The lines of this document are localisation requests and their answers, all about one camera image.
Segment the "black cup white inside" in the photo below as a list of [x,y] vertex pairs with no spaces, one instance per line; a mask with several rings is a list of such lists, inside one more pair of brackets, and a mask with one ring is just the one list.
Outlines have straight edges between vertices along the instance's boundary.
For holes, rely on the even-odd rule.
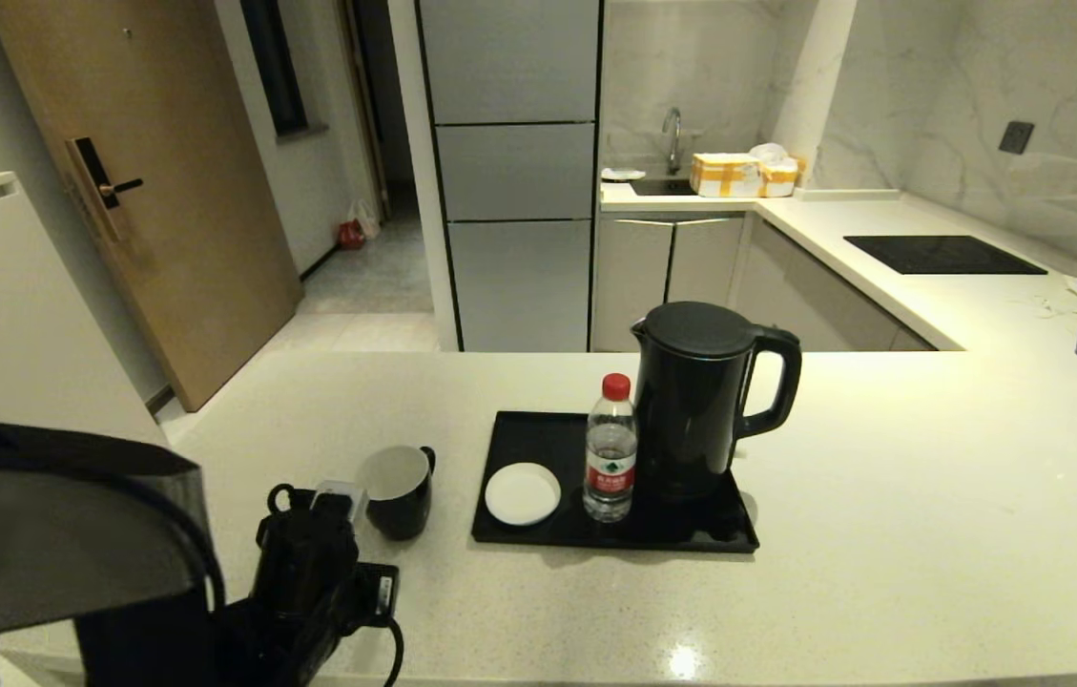
[[378,449],[362,461],[358,483],[368,497],[366,516],[391,542],[408,542],[426,527],[437,453],[431,447]]

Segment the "beige counter cabinet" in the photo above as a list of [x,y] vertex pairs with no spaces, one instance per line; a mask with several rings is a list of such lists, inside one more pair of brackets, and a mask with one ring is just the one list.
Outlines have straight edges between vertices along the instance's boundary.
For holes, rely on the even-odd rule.
[[935,351],[885,308],[756,214],[743,222],[735,312],[791,331],[805,352]]

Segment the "water bottle red label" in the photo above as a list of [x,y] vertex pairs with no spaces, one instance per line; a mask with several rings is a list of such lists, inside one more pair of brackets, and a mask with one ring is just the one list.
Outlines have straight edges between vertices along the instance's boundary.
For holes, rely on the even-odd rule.
[[605,375],[587,418],[583,506],[604,525],[623,521],[632,508],[638,429],[631,396],[627,375]]

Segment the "black electric kettle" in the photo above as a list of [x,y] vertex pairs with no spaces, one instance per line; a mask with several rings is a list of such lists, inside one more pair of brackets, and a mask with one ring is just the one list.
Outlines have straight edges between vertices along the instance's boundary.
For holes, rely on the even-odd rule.
[[[703,500],[724,482],[740,439],[785,425],[798,394],[801,343],[708,302],[666,302],[632,326],[638,486],[665,503]],[[756,357],[781,360],[774,399],[744,412]]]

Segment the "grey refrigerator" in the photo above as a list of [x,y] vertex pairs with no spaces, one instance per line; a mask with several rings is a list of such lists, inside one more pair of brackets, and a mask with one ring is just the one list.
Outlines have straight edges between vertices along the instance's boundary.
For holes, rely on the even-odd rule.
[[416,0],[460,347],[590,332],[604,0]]

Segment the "beige sink cabinet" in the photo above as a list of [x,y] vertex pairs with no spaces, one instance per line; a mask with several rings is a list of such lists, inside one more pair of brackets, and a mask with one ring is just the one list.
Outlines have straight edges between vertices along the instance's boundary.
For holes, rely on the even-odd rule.
[[590,351],[635,352],[630,327],[666,302],[729,307],[743,229],[743,215],[600,218]]

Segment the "white tall cabinet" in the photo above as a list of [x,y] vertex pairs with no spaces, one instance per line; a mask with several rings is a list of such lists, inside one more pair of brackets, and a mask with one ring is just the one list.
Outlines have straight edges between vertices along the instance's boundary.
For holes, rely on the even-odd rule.
[[167,443],[10,171],[0,173],[0,422]]

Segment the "dark window pane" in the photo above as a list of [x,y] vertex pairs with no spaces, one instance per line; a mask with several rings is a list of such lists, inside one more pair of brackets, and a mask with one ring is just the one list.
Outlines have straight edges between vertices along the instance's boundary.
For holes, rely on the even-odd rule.
[[298,135],[310,122],[291,58],[280,0],[238,0],[244,17],[258,78],[277,136]]

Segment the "small parcel yellow tape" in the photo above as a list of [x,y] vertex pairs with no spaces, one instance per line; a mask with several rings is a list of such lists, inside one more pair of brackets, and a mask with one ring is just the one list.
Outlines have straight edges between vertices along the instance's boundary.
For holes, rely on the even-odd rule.
[[759,166],[759,198],[787,198],[794,194],[805,164],[791,156],[785,148],[774,142],[756,145],[749,151]]

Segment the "cardboard box yellow tape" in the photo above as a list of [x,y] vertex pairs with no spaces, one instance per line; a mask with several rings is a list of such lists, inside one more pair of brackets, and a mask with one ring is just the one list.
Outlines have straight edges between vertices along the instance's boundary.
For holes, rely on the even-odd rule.
[[757,198],[763,168],[751,154],[694,154],[690,177],[695,194],[704,198]]

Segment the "black induction cooktop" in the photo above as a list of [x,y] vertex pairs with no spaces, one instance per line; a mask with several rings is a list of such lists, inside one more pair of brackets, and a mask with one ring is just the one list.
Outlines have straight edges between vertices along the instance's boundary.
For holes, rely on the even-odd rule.
[[848,236],[844,240],[901,275],[1046,274],[1039,265],[970,236]]

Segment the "black rectangular tray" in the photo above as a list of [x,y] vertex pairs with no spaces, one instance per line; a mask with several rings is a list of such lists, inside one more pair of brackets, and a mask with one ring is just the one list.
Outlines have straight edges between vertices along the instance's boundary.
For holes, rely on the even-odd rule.
[[[599,551],[752,555],[760,547],[747,506],[726,473],[712,495],[696,503],[665,504],[638,492],[623,521],[596,522],[582,504],[585,413],[500,410],[491,430],[480,500],[471,525],[482,544],[546,545]],[[537,464],[554,474],[561,495],[534,525],[505,525],[488,511],[486,483],[513,464]]]

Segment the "wooden door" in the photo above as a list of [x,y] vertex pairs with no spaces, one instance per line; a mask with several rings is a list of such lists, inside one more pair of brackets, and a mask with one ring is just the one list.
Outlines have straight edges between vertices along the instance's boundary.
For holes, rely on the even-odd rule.
[[[0,0],[0,42],[116,286],[188,412],[300,300],[297,266],[218,18],[216,0]],[[66,139],[89,136],[125,242]]]

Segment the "white round saucer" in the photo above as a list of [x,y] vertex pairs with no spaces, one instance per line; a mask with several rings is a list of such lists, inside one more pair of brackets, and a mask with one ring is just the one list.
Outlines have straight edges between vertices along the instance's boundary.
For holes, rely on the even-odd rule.
[[547,467],[510,464],[491,474],[482,496],[495,521],[523,528],[551,517],[563,500],[563,488]]

